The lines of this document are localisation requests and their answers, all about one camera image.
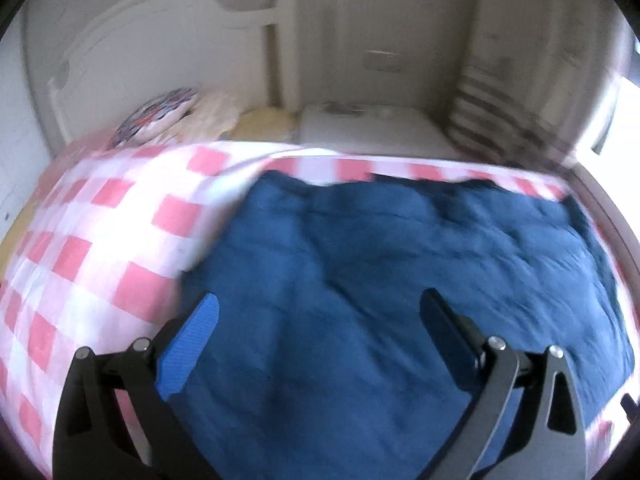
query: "striped curtain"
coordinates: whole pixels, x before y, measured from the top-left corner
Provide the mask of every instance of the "striped curtain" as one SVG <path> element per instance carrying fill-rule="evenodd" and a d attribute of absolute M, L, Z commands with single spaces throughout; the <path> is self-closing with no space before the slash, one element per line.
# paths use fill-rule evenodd
<path fill-rule="evenodd" d="M 479 160 L 562 173 L 614 105 L 633 40 L 613 0 L 479 0 L 449 139 Z"/>

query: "blue blanket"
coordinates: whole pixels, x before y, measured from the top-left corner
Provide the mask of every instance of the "blue blanket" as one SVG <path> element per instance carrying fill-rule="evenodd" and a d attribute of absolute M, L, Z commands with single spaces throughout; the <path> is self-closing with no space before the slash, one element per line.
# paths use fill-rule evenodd
<path fill-rule="evenodd" d="M 211 291 L 220 320 L 169 403 L 225 479 L 415 478 L 470 401 L 420 321 L 428 287 L 514 348 L 562 346 L 586 424 L 631 374 L 614 277 L 573 198 L 380 180 L 266 173 L 184 275 L 184 308 Z"/>

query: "mattress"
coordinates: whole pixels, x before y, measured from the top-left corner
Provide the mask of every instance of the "mattress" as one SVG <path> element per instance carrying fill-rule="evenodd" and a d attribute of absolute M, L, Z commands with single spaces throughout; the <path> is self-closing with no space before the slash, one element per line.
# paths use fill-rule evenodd
<path fill-rule="evenodd" d="M 0 289 L 0 413 L 42 471 L 50 472 L 56 410 L 75 349 L 121 351 L 139 336 L 155 335 L 176 313 L 181 273 L 204 256 L 267 169 L 318 185 L 369 180 L 376 173 L 450 182 L 488 178 L 555 201 L 570 192 L 561 179 L 528 171 L 286 144 L 212 142 L 92 153 L 60 178 L 37 209 Z M 592 469 L 628 427 L 620 398 L 639 393 L 634 310 L 614 273 L 636 369 L 588 428 Z M 136 440 L 140 428 L 124 397 L 122 405 Z"/>

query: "white bed frame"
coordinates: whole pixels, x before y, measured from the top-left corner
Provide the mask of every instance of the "white bed frame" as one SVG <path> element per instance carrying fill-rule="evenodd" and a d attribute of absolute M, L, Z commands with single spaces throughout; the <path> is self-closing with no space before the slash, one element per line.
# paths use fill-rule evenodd
<path fill-rule="evenodd" d="M 268 25 L 276 30 L 276 71 Z M 226 91 L 244 109 L 273 104 L 277 88 L 283 108 L 298 111 L 295 0 L 243 12 L 216 0 L 123 0 L 78 34 L 49 81 L 49 98 L 69 143 L 181 86 Z"/>

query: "patterned pillow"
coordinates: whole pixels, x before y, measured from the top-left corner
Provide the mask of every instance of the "patterned pillow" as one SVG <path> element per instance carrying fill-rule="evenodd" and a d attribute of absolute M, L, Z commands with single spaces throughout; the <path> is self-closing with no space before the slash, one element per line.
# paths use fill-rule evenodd
<path fill-rule="evenodd" d="M 113 147 L 127 143 L 139 146 L 177 123 L 198 101 L 194 88 L 178 88 L 143 104 L 118 128 Z"/>
<path fill-rule="evenodd" d="M 204 94 L 187 114 L 166 129 L 150 144 L 180 144 L 209 142 L 233 130 L 238 124 L 242 108 L 224 92 Z"/>

